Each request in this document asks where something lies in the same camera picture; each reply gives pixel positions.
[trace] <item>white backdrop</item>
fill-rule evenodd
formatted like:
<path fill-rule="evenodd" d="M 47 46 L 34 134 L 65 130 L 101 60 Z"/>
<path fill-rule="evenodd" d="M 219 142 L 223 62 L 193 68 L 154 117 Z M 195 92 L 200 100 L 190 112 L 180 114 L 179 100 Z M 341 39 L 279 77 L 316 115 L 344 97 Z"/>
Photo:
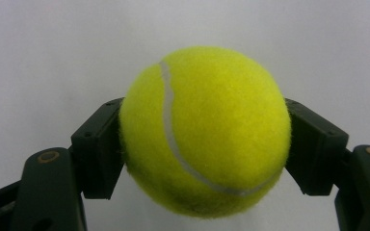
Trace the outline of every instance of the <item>white backdrop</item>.
<path fill-rule="evenodd" d="M 370 144 L 369 1 L 0 0 L 0 188 L 165 54 L 239 50 L 286 97 Z M 302 195 L 284 172 L 253 209 L 199 220 L 167 212 L 123 171 L 108 200 L 85 200 L 90 230 L 338 230 L 332 196 Z"/>

